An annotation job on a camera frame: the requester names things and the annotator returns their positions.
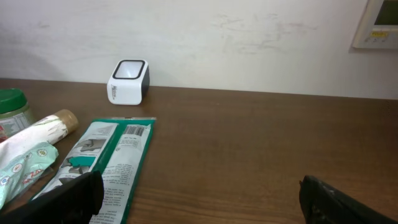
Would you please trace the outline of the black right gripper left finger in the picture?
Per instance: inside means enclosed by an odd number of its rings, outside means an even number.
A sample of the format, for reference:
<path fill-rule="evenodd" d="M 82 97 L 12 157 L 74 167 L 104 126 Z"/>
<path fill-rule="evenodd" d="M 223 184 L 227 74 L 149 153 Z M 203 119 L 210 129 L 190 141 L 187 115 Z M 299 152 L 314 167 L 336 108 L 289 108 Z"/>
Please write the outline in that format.
<path fill-rule="evenodd" d="M 89 223 L 99 214 L 103 199 L 101 172 L 88 172 L 1 215 L 1 223 Z"/>

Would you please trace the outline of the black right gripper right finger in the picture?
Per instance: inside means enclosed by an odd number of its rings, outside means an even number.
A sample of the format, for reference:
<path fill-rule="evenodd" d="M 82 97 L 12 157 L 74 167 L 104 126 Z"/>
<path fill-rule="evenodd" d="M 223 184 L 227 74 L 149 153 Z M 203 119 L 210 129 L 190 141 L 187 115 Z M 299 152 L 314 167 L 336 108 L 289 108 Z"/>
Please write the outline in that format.
<path fill-rule="evenodd" d="M 397 224 L 312 175 L 300 181 L 299 202 L 306 224 Z"/>

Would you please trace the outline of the mint green snack pouch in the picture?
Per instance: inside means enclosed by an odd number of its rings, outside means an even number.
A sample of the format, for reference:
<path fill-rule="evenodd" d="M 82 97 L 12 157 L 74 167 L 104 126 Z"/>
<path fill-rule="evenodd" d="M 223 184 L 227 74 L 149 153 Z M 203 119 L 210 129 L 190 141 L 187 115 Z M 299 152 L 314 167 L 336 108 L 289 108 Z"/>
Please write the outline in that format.
<path fill-rule="evenodd" d="M 1 208 L 36 182 L 58 157 L 58 150 L 40 142 L 1 168 Z"/>

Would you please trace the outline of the green 3M gloves packet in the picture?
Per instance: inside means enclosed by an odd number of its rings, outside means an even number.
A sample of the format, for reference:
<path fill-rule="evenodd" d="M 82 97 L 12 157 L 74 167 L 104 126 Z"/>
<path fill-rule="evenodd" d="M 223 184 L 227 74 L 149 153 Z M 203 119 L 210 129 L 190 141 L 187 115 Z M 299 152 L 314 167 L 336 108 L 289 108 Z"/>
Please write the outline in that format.
<path fill-rule="evenodd" d="M 100 171 L 104 199 L 90 223 L 126 223 L 155 118 L 95 119 L 32 200 L 91 171 Z"/>

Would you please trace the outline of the white tube gold cap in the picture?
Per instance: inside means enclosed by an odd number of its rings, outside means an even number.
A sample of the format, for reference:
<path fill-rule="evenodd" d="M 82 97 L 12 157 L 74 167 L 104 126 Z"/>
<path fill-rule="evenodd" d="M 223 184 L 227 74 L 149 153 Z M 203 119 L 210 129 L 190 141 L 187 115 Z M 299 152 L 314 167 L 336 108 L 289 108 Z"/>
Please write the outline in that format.
<path fill-rule="evenodd" d="M 60 110 L 1 143 L 1 168 L 41 142 L 51 145 L 59 142 L 79 126 L 77 117 L 70 110 Z"/>

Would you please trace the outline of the green lid jar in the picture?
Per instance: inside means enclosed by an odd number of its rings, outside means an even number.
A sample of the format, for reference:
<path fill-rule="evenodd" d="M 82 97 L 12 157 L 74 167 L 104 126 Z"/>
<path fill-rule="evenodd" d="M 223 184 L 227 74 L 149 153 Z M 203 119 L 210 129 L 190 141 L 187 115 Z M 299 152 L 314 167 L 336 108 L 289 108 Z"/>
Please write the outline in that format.
<path fill-rule="evenodd" d="M 1 142 L 35 123 L 35 118 L 22 90 L 1 90 Z"/>

